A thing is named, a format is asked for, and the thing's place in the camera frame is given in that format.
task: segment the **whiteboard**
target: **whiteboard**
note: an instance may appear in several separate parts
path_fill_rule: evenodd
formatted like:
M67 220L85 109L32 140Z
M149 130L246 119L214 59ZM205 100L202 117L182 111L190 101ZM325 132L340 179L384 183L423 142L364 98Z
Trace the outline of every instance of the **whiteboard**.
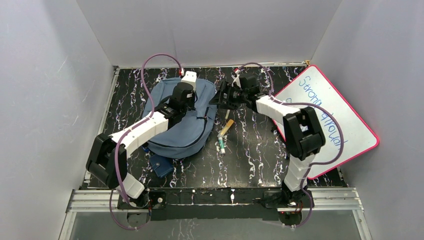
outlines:
M337 91L333 84L315 65L309 66L292 82L275 95L280 101L288 103L312 103L320 105L331 113L340 124L344 136L344 149L340 158L328 165L314 165L308 179L314 179L343 163L359 156L379 144L378 136L368 127L362 118ZM316 110L319 123L326 137L325 145L313 160L328 162L332 160L340 148L340 134L330 117L319 109ZM284 127L274 121L284 140Z

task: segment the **enclosure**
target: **enclosure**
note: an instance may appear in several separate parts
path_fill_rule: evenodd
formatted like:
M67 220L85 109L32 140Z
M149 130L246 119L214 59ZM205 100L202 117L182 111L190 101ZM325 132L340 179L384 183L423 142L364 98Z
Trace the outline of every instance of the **enclosure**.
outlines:
M423 234L423 210L417 208L423 197L423 1L7 0L0 11L3 239L420 239ZM220 209L210 211L211 218L222 217L201 219L171 208L166 221L138 231L120 229L108 213L110 190L85 164L97 134L140 119L145 100L140 67L159 52L216 84L241 64L263 63L276 90L309 63L316 65L380 144L341 170L308 181L317 204L310 222L293 232L262 213L248 219L225 216ZM145 73L147 86L175 77L176 67L166 57L154 58ZM248 71L264 83L258 68ZM231 152L220 158L212 138L225 125L224 115L217 112L205 147L190 159L175 160L175 171L166 178L155 176L141 149L129 159L128 171L152 190L181 190L184 200L193 189L235 189L236 196L241 189L249 194L278 189L289 161L274 123L249 110L232 113ZM146 211L114 211L123 222L146 221Z

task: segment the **black marbled floor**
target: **black marbled floor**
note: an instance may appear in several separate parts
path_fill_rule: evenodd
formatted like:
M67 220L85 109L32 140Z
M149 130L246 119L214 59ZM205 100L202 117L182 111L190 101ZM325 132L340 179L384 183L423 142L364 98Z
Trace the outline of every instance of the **black marbled floor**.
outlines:
M304 66L270 67L277 93L299 73ZM224 79L231 79L232 67L186 68L197 72L198 78L207 79L216 86ZM269 79L264 71L249 67L247 73L258 76L261 87L270 89ZM148 88L151 90L162 79L177 77L175 68L151 68L144 73ZM146 93L141 83L140 69L121 69L116 82L112 100L105 121L105 134L121 131L141 119ZM173 160L174 171L165 178L158 178L149 165L150 153L136 150L128 159L128 171L147 187L275 187L280 186L287 171L289 160L281 137L273 121L242 107L232 111L229 119L234 120L224 142L226 155L219 154L217 134L226 124L226 111L219 109L215 126L200 152L184 159ZM337 170L333 170L317 179L309 180L310 186L340 186ZM102 188L103 184L91 177L89 188Z

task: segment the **blue backpack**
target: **blue backpack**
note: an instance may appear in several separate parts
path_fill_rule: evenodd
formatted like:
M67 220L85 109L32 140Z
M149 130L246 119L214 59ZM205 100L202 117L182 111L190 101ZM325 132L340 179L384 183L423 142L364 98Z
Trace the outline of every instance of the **blue backpack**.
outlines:
M174 77L160 81L151 91L154 104L172 95L174 87L181 82L181 78ZM209 101L215 95L215 85L205 79L196 79L197 100L195 110L187 111L181 122L152 137L147 143L148 148L157 155L182 159L191 156L205 145L206 139L214 127L217 106L210 105ZM147 101L143 118L152 111L152 104Z

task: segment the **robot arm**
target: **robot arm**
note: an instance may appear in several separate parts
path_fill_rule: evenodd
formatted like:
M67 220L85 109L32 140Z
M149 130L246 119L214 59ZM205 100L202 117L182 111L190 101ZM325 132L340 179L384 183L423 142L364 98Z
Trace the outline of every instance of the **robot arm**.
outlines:
M278 204L298 203L306 190L307 181L303 181L306 171L316 154L326 143L317 114L312 107L296 108L283 105L273 97L260 91L257 79L253 75L239 75L236 70L232 83L222 82L210 104L219 108L235 110L241 104L253 111L266 115L284 126L287 151L290 163L287 175L282 183L282 193Z
M120 176L126 193L132 199L137 199L145 187L126 171L127 158L148 140L179 123L187 111L194 109L196 78L195 72L187 71L181 82L174 88L172 95L166 99L168 102L161 101L154 108L153 116L146 116L112 135L101 133L96 136L85 166L86 169L109 189L121 190L115 168L115 149L119 139L130 130L119 146L118 166L122 170Z

